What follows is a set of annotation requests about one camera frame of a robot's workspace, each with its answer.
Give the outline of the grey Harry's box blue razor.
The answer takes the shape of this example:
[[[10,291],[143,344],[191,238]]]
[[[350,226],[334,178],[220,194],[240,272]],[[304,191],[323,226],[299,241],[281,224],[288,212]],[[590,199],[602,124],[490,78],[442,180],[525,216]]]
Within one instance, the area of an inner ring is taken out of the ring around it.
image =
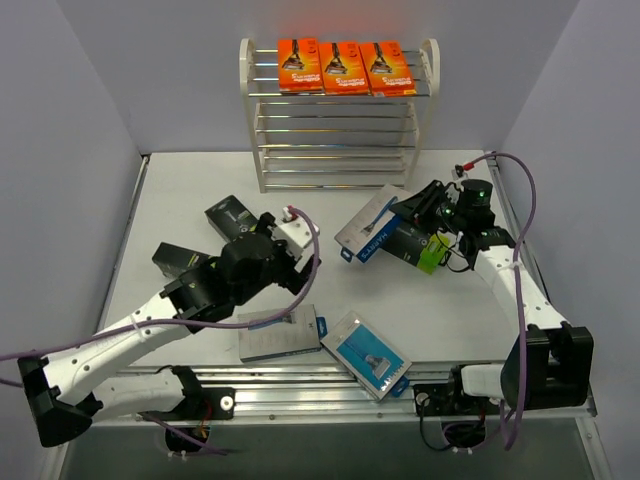
[[[238,317],[240,323],[251,323],[238,331],[238,352],[241,362],[253,362],[319,351],[321,339],[327,334],[324,317],[317,316],[313,305],[300,305],[270,323],[259,320],[275,310],[252,312]]]

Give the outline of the Harry's blade cartridge pack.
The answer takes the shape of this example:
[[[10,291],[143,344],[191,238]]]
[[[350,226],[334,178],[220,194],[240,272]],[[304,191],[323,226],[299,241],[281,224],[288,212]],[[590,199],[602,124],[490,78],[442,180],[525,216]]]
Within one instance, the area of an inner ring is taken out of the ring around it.
[[[321,343],[376,402],[399,398],[408,388],[412,362],[358,313],[345,315]]]

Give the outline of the orange Gillette Fusion5 razor box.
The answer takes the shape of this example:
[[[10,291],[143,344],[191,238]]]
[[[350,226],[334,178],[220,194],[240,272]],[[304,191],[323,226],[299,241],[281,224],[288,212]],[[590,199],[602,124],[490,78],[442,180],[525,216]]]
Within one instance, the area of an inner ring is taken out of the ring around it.
[[[359,44],[371,94],[402,97],[417,93],[415,81],[397,41]]]

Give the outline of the small orange Gillette razor box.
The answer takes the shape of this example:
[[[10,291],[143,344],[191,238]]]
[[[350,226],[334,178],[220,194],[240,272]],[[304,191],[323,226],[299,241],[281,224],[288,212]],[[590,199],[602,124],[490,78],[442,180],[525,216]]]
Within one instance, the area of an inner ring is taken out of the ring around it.
[[[282,93],[323,91],[319,43],[316,38],[279,39],[277,55],[278,85]]]

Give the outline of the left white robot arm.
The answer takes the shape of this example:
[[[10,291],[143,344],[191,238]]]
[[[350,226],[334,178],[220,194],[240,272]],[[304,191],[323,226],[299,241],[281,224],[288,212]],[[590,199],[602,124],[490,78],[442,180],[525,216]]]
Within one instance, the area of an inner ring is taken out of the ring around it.
[[[299,305],[321,264],[320,230],[299,209],[257,225],[217,256],[187,269],[131,314],[91,337],[16,354],[21,384],[40,444],[70,442],[93,424],[136,414],[196,420],[215,410],[195,372],[169,365],[126,377],[122,370],[172,342],[206,329],[239,330],[234,310],[277,285]]]

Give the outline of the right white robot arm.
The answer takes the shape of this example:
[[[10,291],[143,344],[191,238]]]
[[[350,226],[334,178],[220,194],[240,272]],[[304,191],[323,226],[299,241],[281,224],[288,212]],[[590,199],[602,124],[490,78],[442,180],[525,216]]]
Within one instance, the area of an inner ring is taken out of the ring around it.
[[[522,410],[581,406],[589,392],[594,339],[555,309],[522,265],[517,242],[496,222],[492,190],[484,180],[433,181],[390,208],[422,233],[456,236],[470,270],[515,324],[504,361],[453,369],[443,390],[445,403],[459,413],[480,398]]]

